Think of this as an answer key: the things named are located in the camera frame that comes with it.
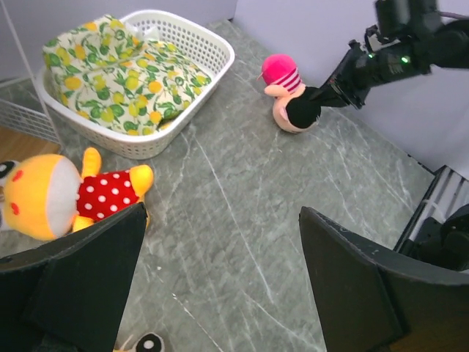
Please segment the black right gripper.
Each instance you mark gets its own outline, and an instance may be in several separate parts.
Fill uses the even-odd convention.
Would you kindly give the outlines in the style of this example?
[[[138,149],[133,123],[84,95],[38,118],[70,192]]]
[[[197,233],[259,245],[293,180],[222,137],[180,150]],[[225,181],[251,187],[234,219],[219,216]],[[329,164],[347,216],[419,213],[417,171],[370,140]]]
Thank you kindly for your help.
[[[432,66],[468,68],[466,15],[442,12],[436,1],[376,1],[374,8],[377,23],[364,37],[375,36],[381,48],[350,41],[330,78],[320,87],[306,87],[309,102],[360,109],[374,87],[429,75]]]

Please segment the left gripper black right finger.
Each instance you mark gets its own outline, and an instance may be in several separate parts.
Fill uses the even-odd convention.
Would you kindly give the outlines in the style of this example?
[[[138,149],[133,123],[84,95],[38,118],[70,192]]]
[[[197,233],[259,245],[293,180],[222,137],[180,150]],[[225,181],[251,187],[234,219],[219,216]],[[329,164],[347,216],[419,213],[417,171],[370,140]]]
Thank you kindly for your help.
[[[310,207],[303,253],[329,351],[466,351],[468,275],[351,232]]]

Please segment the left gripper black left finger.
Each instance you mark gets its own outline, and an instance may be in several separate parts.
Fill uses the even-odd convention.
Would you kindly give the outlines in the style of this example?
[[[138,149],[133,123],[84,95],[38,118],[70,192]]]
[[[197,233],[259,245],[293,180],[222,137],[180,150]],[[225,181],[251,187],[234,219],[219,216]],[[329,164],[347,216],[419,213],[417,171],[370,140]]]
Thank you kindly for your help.
[[[84,230],[1,259],[1,350],[33,351],[45,336],[111,351],[144,240],[132,205]]]

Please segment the yellow plush red dotted dress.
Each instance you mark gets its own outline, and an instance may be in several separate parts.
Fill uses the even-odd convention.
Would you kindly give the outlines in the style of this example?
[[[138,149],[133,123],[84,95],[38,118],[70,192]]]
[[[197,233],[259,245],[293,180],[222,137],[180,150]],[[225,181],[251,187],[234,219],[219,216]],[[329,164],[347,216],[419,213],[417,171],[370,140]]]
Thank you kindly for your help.
[[[132,346],[130,346],[132,339],[133,335],[130,335],[121,346],[115,347],[113,351],[164,352],[166,350],[163,338],[154,332],[148,332],[142,335]]]

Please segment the black-haired doll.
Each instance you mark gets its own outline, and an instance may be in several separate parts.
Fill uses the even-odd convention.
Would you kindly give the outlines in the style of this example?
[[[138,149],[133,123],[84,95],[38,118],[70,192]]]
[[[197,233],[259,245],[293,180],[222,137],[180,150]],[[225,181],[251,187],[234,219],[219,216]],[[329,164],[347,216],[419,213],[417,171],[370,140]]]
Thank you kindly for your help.
[[[272,113],[278,127],[302,133],[317,125],[321,106],[310,99],[316,91],[303,83],[296,62],[286,54],[273,54],[262,63],[264,93],[274,98]]]

